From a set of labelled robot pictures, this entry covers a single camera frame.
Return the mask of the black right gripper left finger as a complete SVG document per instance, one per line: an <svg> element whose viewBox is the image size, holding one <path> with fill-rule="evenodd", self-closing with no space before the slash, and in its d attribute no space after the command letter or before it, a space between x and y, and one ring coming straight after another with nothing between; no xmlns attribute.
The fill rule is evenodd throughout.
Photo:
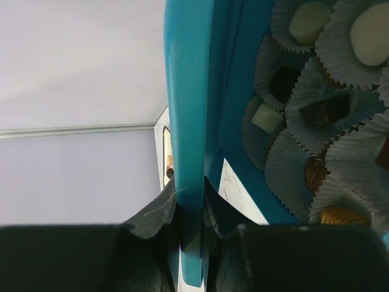
<svg viewBox="0 0 389 292"><path fill-rule="evenodd" d="M176 189L119 224L1 228L2 291L176 291Z"/></svg>

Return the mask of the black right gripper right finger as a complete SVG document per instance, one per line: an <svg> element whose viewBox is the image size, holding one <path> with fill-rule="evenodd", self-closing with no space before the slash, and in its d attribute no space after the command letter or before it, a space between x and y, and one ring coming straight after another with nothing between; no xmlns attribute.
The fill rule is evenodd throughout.
<svg viewBox="0 0 389 292"><path fill-rule="evenodd" d="M387 291L388 251L361 225L259 225L204 182L207 291Z"/></svg>

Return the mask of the caramel round chocolate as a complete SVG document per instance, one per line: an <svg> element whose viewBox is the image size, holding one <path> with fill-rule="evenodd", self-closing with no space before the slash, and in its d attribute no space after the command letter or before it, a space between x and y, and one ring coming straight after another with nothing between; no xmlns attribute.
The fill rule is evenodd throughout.
<svg viewBox="0 0 389 292"><path fill-rule="evenodd" d="M320 213L319 223L370 225L370 221L366 216L342 206L329 206L324 208Z"/></svg>

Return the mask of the brown ribbed oval chocolate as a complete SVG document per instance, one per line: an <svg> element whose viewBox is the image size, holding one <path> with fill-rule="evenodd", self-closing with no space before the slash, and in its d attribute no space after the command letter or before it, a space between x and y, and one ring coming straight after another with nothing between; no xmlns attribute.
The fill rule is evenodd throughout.
<svg viewBox="0 0 389 292"><path fill-rule="evenodd" d="M303 167L303 179L306 187L312 194L318 191L318 188L322 185L323 180L328 174L328 170L325 167L325 163L322 159L316 156L310 156Z"/></svg>

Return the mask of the white square chocolate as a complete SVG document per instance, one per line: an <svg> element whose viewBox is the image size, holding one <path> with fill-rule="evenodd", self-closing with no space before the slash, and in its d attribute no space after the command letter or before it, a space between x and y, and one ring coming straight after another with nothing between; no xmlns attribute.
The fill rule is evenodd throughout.
<svg viewBox="0 0 389 292"><path fill-rule="evenodd" d="M254 125L269 134L272 134L283 121L283 116L265 103L259 106L251 120Z"/></svg>

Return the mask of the brown rectangular chocolate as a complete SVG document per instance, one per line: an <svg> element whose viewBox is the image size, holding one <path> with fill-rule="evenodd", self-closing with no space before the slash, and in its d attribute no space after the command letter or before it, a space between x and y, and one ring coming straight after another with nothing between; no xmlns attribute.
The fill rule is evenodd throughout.
<svg viewBox="0 0 389 292"><path fill-rule="evenodd" d="M299 112L309 125L329 125L350 114L350 102L350 94L341 94L306 105Z"/></svg>

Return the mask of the teal chocolate box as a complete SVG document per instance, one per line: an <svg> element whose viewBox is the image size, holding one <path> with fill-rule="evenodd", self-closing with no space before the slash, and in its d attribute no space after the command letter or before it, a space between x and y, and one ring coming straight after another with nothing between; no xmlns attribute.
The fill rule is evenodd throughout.
<svg viewBox="0 0 389 292"><path fill-rule="evenodd" d="M244 1L221 150L270 224L388 229L388 2Z"/></svg>

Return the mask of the white round chocolate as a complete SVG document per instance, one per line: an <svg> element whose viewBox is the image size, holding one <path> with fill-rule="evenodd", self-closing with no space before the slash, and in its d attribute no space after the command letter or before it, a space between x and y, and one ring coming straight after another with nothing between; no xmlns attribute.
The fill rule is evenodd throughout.
<svg viewBox="0 0 389 292"><path fill-rule="evenodd" d="M289 23L289 33L299 45L312 45L329 21L331 13L331 7L324 2L307 2L296 9Z"/></svg>

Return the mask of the white oval chocolate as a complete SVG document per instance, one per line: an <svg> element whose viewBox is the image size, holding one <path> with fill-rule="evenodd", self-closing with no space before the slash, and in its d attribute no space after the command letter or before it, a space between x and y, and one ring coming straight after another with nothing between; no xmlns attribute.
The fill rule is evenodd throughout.
<svg viewBox="0 0 389 292"><path fill-rule="evenodd" d="M388 2L372 5L354 21L350 40L357 59L378 66L388 59Z"/></svg>

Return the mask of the dark heart chocolate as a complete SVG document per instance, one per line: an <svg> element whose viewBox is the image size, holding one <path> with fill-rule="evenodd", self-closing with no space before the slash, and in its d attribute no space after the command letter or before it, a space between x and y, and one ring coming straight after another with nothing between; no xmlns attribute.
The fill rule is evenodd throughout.
<svg viewBox="0 0 389 292"><path fill-rule="evenodd" d="M301 70L298 70L294 67L280 67L270 78L270 93L280 103L286 103L292 94L292 90L300 74Z"/></svg>

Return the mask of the teal box lid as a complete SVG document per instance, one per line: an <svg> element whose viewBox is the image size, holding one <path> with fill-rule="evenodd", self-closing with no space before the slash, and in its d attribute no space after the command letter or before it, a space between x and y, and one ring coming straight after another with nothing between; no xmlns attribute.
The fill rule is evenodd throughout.
<svg viewBox="0 0 389 292"><path fill-rule="evenodd" d="M203 282L201 229L214 6L214 1L167 1L164 17L182 277L194 287Z"/></svg>

